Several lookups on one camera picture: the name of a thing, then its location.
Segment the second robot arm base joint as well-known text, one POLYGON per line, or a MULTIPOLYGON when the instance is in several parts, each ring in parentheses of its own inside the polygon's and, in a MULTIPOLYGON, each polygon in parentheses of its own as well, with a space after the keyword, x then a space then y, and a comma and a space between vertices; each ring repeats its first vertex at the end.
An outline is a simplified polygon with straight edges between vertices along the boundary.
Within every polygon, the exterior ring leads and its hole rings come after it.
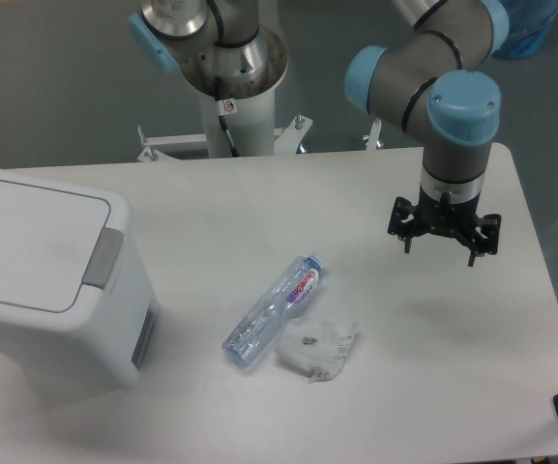
POLYGON ((128 27, 157 69, 181 70, 216 101, 260 96, 287 71, 285 44, 261 24, 257 1, 143 1, 128 27))

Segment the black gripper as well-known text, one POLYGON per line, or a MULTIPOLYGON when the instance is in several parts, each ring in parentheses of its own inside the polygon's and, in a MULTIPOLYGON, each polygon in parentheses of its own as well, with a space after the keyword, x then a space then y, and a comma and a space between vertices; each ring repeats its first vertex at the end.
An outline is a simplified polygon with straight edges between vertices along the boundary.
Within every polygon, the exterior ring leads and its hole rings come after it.
POLYGON ((502 217, 476 215, 479 195, 467 202, 452 203, 436 200, 420 187, 418 205, 404 197, 397 197, 391 211, 388 233, 403 242, 409 253, 414 238, 424 234, 455 238, 470 250, 468 266, 473 267, 478 257, 498 252, 502 217))

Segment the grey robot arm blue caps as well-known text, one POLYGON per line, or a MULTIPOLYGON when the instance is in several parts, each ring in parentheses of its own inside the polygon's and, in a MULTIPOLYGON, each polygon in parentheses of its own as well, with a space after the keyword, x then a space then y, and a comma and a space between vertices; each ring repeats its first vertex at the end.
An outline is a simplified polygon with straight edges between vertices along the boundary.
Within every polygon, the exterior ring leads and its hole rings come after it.
POLYGON ((419 200, 399 197, 388 232, 409 250, 424 234, 467 247, 475 262, 498 251, 501 217, 478 216, 492 140, 500 125, 501 91, 478 66, 506 40, 499 1, 397 1, 414 31, 397 49, 359 51, 344 78, 355 106, 420 142, 419 200))

